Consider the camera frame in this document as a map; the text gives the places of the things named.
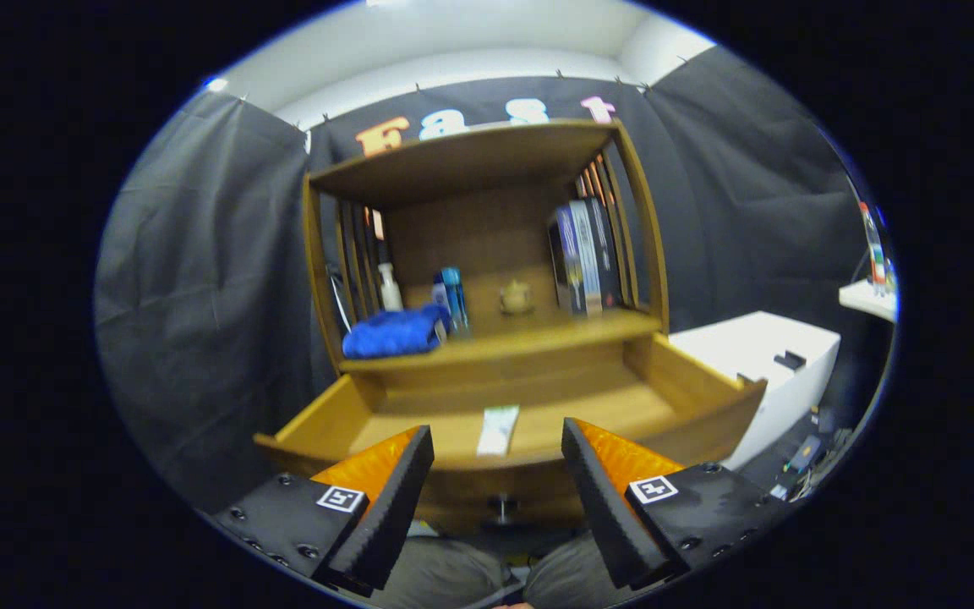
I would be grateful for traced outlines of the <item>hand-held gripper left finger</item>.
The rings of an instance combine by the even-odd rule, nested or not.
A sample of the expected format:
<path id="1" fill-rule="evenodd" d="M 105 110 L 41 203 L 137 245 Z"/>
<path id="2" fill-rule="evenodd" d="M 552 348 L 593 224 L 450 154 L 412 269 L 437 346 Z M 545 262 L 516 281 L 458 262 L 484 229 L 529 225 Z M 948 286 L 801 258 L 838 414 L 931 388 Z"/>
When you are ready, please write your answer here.
<path id="1" fill-rule="evenodd" d="M 214 520 L 298 577 L 369 596 L 401 555 L 434 458 L 429 426 L 416 425 L 320 473 L 275 475 Z"/>

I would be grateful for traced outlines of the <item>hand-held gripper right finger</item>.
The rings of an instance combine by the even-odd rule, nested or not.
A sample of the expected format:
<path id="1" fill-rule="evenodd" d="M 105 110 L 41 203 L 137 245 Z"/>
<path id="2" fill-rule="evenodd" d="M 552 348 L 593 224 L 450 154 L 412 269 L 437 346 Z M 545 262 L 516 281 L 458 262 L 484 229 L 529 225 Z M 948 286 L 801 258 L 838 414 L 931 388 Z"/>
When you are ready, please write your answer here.
<path id="1" fill-rule="evenodd" d="M 716 462 L 683 466 L 587 421 L 561 450 L 613 585 L 639 590 L 736 554 L 791 505 Z"/>

